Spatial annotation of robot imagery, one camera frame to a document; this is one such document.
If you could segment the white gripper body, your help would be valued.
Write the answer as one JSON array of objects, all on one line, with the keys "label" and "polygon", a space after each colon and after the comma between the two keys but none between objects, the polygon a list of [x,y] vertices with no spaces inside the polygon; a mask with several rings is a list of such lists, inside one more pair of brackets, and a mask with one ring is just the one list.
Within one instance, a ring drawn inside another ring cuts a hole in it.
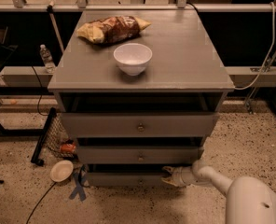
[{"label": "white gripper body", "polygon": [[176,167],[173,172],[173,181],[176,187],[188,186],[193,181],[190,167]]}]

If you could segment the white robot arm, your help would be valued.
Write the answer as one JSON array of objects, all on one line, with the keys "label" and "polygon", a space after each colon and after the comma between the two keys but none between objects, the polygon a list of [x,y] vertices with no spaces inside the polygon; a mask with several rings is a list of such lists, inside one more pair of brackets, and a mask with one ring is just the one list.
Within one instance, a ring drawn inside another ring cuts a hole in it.
[{"label": "white robot arm", "polygon": [[169,175],[162,181],[176,187],[215,187],[226,198],[226,224],[276,224],[276,193],[257,178],[231,180],[202,160],[189,167],[164,166],[163,170]]}]

